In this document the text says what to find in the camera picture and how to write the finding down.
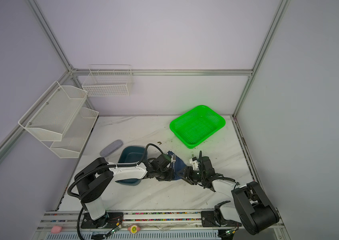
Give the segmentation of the teal plastic utensil tray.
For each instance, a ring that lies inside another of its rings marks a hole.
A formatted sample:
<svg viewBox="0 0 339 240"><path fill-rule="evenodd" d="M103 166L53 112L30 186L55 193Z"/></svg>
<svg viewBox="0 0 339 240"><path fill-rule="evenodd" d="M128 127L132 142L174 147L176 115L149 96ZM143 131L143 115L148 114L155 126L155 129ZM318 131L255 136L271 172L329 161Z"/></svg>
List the teal plastic utensil tray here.
<svg viewBox="0 0 339 240"><path fill-rule="evenodd" d="M145 152L145 147L141 146L128 146L123 149L118 163L122 164L129 164L135 163L141 160L143 157L144 160L147 159L147 154ZM125 186L137 186L141 182L141 179L126 179L126 180L119 180L117 183Z"/></svg>

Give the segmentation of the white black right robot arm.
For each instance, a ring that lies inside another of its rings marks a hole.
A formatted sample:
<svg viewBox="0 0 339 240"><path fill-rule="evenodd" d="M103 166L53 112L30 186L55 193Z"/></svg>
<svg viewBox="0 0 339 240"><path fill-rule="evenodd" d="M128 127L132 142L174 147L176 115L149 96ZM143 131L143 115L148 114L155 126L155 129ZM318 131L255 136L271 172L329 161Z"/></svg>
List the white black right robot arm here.
<svg viewBox="0 0 339 240"><path fill-rule="evenodd" d="M275 207L255 181L240 187L237 181L216 173L208 164L196 168L185 166L178 169L175 176L190 185L231 197L216 204L212 211L200 213L203 227L244 227L249 234L256 235L280 220Z"/></svg>

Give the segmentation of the dark blue paper napkin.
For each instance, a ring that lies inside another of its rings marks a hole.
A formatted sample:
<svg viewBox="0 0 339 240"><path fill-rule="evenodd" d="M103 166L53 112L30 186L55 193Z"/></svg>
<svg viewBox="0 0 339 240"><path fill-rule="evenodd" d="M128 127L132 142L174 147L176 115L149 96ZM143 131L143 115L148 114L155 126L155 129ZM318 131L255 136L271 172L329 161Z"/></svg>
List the dark blue paper napkin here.
<svg viewBox="0 0 339 240"><path fill-rule="evenodd" d="M181 177L179 177L177 173L180 172L183 168L185 168L186 164L172 151L168 151L167 154L170 156L171 160L169 167L171 168L171 171L173 173L172 181L180 180Z"/></svg>

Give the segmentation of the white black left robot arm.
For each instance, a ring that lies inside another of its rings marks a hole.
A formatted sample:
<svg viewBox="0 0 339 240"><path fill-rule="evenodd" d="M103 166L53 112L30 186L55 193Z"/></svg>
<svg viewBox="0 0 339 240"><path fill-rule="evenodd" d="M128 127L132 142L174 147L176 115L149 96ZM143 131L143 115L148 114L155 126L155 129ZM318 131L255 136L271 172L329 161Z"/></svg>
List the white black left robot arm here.
<svg viewBox="0 0 339 240"><path fill-rule="evenodd" d="M129 179L169 182L174 178L174 163L166 154L135 163L111 164L105 158L98 158L74 177L67 194L78 199L91 220L96 221L108 217L102 194L110 183Z"/></svg>

